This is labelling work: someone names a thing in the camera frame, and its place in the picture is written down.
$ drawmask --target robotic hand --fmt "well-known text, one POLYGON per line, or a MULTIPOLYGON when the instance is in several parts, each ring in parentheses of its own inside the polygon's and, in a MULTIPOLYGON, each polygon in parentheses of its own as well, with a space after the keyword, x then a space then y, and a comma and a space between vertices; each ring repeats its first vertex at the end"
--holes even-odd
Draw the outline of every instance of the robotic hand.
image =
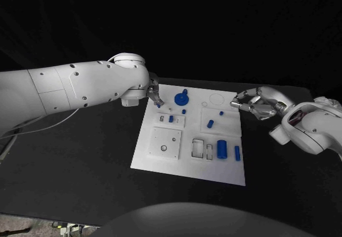
POLYGON ((54 113, 121 98, 137 106, 146 96, 160 106, 159 81, 137 54, 116 55, 114 63, 95 61, 0 72, 0 138, 23 122, 54 113))
POLYGON ((342 159, 342 111, 329 105, 305 102, 299 105, 269 86, 240 93, 231 106, 251 112, 259 120, 274 115, 283 117, 282 124, 270 131, 272 137, 285 145, 289 141, 312 154, 326 148, 338 152, 342 159), (240 99, 253 96, 248 104, 240 99))

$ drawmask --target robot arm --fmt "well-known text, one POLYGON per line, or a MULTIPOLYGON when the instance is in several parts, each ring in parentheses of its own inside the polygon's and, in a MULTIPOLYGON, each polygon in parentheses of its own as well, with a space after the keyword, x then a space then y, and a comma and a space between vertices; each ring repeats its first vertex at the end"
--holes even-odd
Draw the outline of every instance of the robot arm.
POLYGON ((240 93, 231 106, 251 112, 259 120, 276 114, 282 124, 270 131, 272 137, 285 145, 289 141, 309 153, 319 154, 326 148, 342 158, 342 111, 321 103, 299 105, 273 88, 263 86, 240 93), (248 104, 240 103, 246 96, 254 96, 248 104))
POLYGON ((54 113, 121 98, 139 105, 149 96, 156 104, 159 82, 150 78, 145 59, 123 53, 107 61, 0 73, 0 137, 20 123, 54 113))

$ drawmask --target floor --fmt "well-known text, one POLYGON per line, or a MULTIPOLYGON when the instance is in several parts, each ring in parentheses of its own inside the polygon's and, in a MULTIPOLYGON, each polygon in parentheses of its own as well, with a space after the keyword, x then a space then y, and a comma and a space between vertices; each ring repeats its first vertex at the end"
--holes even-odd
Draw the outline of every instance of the floor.
MULTIPOLYGON (((23 217, 15 217, 0 215, 0 232, 16 231, 25 228, 32 228, 29 233, 12 235, 13 237, 59 237, 61 230, 52 228, 52 221, 36 220, 23 217)), ((95 227, 85 228, 82 231, 82 237, 91 235, 97 230, 95 227)), ((80 237, 80 233, 74 232, 72 237, 80 237)))

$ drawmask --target dark curtain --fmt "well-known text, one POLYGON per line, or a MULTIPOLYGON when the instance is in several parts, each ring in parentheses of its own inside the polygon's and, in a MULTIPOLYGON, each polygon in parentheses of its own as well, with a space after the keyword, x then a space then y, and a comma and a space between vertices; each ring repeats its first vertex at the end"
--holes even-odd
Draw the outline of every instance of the dark curtain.
POLYGON ((160 77, 303 86, 342 100, 342 2, 0 3, 5 70, 139 53, 160 77))

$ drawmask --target black table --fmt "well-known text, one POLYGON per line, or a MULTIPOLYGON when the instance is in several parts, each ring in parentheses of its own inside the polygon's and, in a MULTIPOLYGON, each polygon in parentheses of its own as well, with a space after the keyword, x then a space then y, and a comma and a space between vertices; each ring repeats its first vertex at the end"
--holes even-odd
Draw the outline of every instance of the black table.
MULTIPOLYGON (((160 79, 160 83, 241 92, 260 85, 160 79)), ((276 86, 296 103, 305 88, 276 86)), ((282 118, 257 121, 241 113, 247 186, 130 168, 147 99, 81 109, 55 128, 22 135, 0 165, 0 213, 104 225, 137 208, 166 202, 211 203, 264 215, 318 236, 342 235, 342 162, 331 150, 318 156, 269 131, 282 118)), ((32 129, 61 121, 55 114, 32 129)))

